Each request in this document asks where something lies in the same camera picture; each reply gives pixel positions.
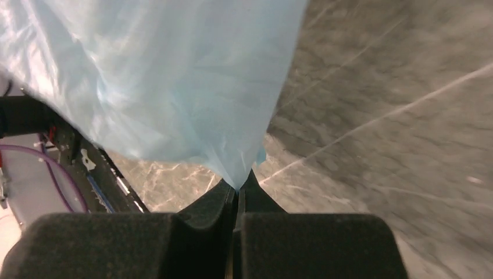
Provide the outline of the light blue plastic bag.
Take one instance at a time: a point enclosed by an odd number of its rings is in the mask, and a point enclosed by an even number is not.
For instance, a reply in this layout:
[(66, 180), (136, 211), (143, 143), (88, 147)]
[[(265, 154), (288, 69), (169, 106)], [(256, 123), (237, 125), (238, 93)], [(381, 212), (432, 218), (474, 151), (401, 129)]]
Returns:
[(1, 69), (92, 142), (235, 189), (265, 159), (306, 1), (2, 1)]

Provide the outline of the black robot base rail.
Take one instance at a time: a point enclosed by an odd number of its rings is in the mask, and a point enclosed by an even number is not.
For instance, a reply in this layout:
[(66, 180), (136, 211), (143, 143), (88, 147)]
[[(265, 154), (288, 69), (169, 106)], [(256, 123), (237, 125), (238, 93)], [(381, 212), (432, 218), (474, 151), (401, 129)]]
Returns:
[(78, 188), (92, 191), (107, 212), (149, 211), (109, 155), (49, 106), (28, 95), (1, 97), (1, 136), (33, 132), (54, 144), (60, 164), (74, 175)]

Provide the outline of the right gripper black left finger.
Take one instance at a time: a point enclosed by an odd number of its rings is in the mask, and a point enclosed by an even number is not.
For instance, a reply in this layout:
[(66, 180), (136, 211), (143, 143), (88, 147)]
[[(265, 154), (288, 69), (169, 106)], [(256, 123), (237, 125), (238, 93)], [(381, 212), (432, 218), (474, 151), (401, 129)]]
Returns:
[(2, 278), (224, 278), (235, 191), (220, 182), (178, 213), (40, 217)]

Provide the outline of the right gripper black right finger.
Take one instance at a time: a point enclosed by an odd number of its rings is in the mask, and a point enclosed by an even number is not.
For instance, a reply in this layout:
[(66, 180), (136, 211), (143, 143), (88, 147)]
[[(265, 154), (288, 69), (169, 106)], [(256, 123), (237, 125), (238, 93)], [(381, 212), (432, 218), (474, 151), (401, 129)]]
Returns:
[(389, 225), (368, 213), (288, 213), (250, 173), (238, 193), (234, 278), (408, 278)]

